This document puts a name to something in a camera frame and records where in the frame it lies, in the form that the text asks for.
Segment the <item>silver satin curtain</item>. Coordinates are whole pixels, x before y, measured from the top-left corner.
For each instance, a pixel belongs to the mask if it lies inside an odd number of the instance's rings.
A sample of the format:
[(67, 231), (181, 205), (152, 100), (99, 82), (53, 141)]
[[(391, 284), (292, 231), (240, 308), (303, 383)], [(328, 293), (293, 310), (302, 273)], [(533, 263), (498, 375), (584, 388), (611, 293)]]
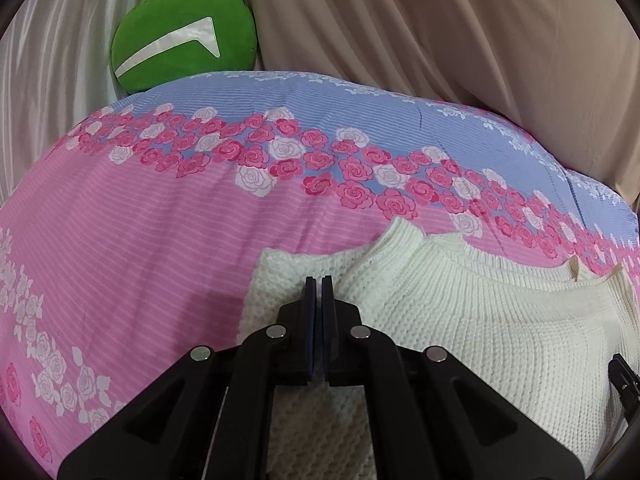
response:
[(142, 0), (25, 0), (1, 37), (1, 197), (61, 136), (122, 98), (111, 44)]

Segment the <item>green round pillow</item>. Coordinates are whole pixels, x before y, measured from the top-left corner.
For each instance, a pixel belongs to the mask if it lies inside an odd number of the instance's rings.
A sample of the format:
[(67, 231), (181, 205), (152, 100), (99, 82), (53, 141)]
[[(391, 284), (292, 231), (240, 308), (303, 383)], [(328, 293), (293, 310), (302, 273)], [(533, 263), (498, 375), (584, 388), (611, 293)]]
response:
[(143, 0), (118, 25), (111, 64), (129, 94), (187, 76), (252, 70), (257, 30), (245, 0)]

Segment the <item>pink floral bed quilt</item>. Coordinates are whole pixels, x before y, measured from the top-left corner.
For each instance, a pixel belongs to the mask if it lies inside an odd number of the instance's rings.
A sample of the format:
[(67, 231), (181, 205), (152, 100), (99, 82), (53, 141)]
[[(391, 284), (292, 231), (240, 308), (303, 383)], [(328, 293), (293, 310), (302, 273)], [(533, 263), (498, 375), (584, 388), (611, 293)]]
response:
[(191, 346), (234, 344), (265, 248), (337, 252), (396, 217), (639, 273), (620, 196), (501, 117), (306, 73), (184, 78), (78, 122), (2, 206), (2, 413), (52, 476)]

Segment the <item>beige curtain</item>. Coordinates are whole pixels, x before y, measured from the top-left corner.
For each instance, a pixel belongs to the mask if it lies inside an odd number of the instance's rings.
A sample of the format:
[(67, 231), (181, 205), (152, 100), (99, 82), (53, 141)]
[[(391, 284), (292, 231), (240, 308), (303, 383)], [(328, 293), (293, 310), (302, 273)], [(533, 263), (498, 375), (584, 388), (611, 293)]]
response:
[(639, 198), (639, 38), (616, 0), (247, 0), (259, 66), (492, 110)]

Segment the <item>white knitted sweater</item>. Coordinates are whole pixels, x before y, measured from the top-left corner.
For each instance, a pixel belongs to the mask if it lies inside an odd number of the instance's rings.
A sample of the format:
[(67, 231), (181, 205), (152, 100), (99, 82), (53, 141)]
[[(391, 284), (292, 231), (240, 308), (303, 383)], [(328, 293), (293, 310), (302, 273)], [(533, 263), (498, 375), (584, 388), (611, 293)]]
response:
[(623, 266), (593, 274), (488, 254), (460, 234), (393, 221), (373, 243), (332, 255), (267, 249), (245, 296), (239, 334), (273, 323), (306, 278), (332, 278), (339, 300), (396, 344), (449, 350), (592, 471), (623, 431), (608, 361), (639, 362), (637, 298)]

